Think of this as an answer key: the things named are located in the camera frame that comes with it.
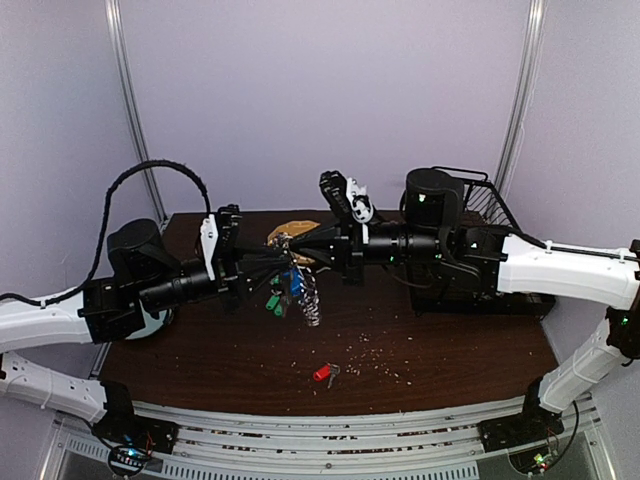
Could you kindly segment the yellow dotted plate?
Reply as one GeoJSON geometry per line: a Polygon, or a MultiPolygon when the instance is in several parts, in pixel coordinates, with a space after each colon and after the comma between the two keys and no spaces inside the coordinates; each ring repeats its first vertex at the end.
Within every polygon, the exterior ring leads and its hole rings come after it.
{"type": "Polygon", "coordinates": [[[318,226],[319,223],[312,220],[293,220],[286,222],[278,225],[267,236],[267,245],[274,248],[285,248],[293,238],[305,234],[318,226]]]}

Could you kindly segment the light blue plate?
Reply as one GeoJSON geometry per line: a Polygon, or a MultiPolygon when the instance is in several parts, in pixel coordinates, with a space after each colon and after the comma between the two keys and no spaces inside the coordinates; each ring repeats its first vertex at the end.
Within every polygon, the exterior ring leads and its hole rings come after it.
{"type": "Polygon", "coordinates": [[[163,310],[157,314],[150,314],[146,311],[143,312],[144,326],[142,329],[131,333],[126,337],[127,341],[140,340],[150,337],[165,327],[168,327],[173,321],[175,314],[174,309],[163,310]]]}

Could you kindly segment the aluminium corner post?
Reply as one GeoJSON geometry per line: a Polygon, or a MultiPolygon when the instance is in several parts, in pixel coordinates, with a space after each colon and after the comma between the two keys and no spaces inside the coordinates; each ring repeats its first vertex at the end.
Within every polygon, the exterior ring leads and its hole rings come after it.
{"type": "MultiPolygon", "coordinates": [[[[122,22],[121,6],[117,0],[106,0],[105,11],[107,28],[114,51],[116,67],[120,79],[121,92],[123,96],[127,123],[136,155],[137,162],[143,164],[150,160],[147,142],[143,131],[143,126],[139,114],[139,109],[135,97],[134,85],[127,55],[124,26],[122,22]]],[[[160,224],[165,224],[168,214],[161,198],[159,186],[151,169],[143,173],[143,182],[149,195],[154,214],[160,224]]]]}
{"type": "Polygon", "coordinates": [[[507,130],[495,175],[495,186],[507,198],[525,136],[525,119],[533,99],[542,50],[547,2],[531,0],[521,61],[507,130]]]}

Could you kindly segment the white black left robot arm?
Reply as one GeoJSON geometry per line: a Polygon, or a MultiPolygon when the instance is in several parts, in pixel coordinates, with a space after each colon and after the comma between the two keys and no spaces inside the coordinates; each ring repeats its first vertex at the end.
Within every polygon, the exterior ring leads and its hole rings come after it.
{"type": "Polygon", "coordinates": [[[1,394],[105,425],[123,444],[137,442],[144,424],[126,386],[73,377],[18,352],[129,339],[148,333],[176,308],[211,298],[235,308],[292,264],[283,248],[239,245],[240,219],[234,205],[207,215],[200,226],[201,255],[183,261],[166,249],[155,221],[133,220],[107,238],[111,276],[90,279],[50,298],[2,302],[1,394]]]}

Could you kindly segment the left aluminium corner post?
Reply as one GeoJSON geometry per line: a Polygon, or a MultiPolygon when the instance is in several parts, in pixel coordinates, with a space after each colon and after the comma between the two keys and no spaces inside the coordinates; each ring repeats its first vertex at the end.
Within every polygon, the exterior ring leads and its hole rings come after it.
{"type": "MultiPolygon", "coordinates": [[[[134,85],[127,55],[124,26],[122,22],[121,6],[117,0],[106,0],[105,11],[107,28],[114,51],[116,67],[120,79],[121,92],[123,96],[127,123],[136,155],[137,162],[143,164],[150,160],[147,142],[143,131],[143,126],[139,114],[139,109],[135,97],[134,85]]],[[[149,195],[154,214],[160,224],[165,224],[168,214],[161,198],[159,186],[151,169],[143,173],[143,182],[149,195]]]]}

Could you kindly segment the blue tag key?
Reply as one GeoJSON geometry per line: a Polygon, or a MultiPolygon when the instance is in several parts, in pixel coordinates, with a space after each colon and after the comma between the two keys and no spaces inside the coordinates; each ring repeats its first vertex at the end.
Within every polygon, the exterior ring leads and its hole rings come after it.
{"type": "Polygon", "coordinates": [[[299,297],[303,288],[303,278],[300,270],[298,268],[292,268],[285,274],[285,277],[287,278],[289,285],[289,294],[293,298],[299,297]]]}

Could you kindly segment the right aluminium corner post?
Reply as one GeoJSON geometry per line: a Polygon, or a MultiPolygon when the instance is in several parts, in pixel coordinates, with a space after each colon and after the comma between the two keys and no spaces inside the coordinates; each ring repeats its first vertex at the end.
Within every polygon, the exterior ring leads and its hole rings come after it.
{"type": "Polygon", "coordinates": [[[525,119],[533,99],[542,50],[547,2],[531,0],[521,61],[507,130],[495,175],[495,186],[507,198],[525,136],[525,119]]]}

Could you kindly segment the key with green tag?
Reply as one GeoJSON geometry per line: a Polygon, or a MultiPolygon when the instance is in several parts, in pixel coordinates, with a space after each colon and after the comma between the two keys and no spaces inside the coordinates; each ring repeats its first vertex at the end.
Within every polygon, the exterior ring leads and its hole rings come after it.
{"type": "Polygon", "coordinates": [[[279,305],[280,303],[280,296],[279,295],[272,295],[269,300],[266,302],[265,304],[265,308],[268,311],[274,311],[276,309],[276,307],[279,305]]]}
{"type": "Polygon", "coordinates": [[[286,308],[282,304],[278,303],[274,307],[272,313],[273,313],[274,316],[282,318],[282,317],[284,317],[286,315],[286,308]]]}

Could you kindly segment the aluminium front rail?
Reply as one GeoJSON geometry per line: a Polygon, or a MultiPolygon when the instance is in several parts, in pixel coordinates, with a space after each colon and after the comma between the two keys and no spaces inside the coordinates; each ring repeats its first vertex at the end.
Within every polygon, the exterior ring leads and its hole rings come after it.
{"type": "Polygon", "coordinates": [[[488,452],[479,424],[515,414],[519,397],[430,411],[353,416],[262,416],[138,402],[138,413],[178,424],[170,454],[157,453],[143,479],[526,479],[528,453],[562,454],[545,479],[617,474],[590,397],[563,415],[551,440],[488,452]]]}

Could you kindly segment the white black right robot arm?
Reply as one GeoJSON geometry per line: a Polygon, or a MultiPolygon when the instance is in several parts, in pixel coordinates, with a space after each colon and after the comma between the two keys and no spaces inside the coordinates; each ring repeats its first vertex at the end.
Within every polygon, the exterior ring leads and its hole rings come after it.
{"type": "Polygon", "coordinates": [[[338,171],[319,186],[336,220],[295,236],[292,252],[359,285],[367,265],[418,265],[480,296],[539,293],[602,304],[594,333],[556,369],[535,380],[513,419],[519,440],[535,440],[558,415],[618,365],[639,358],[639,243],[598,249],[538,240],[506,225],[465,226],[468,191],[441,167],[405,180],[398,222],[376,212],[366,190],[338,171]]]}

